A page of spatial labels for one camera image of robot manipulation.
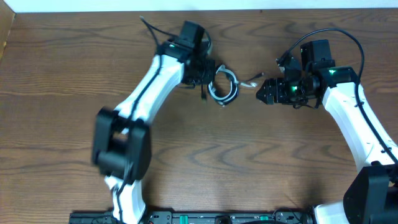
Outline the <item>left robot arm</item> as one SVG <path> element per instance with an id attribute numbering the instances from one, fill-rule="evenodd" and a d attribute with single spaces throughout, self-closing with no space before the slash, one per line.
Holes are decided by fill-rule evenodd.
<path id="1" fill-rule="evenodd" d="M 91 161 L 111 191 L 113 223 L 139 223 L 145 214 L 141 181 L 152 157 L 150 126 L 167 96 L 181 83 L 205 86 L 215 76 L 211 38 L 201 25 L 185 21 L 168 37 L 154 39 L 152 63 L 133 92 L 96 115 Z"/>

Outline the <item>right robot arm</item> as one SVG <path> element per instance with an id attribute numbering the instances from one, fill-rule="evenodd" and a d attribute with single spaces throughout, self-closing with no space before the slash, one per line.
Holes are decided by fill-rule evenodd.
<path id="1" fill-rule="evenodd" d="M 372 111 L 357 74 L 337 67 L 327 40 L 301 45 L 301 60 L 277 61 L 282 78 L 264 82 L 256 93 L 267 105 L 294 108 L 310 100 L 336 121 L 353 155 L 358 174 L 341 201 L 313 208 L 304 223 L 397 223 L 397 144 Z"/>

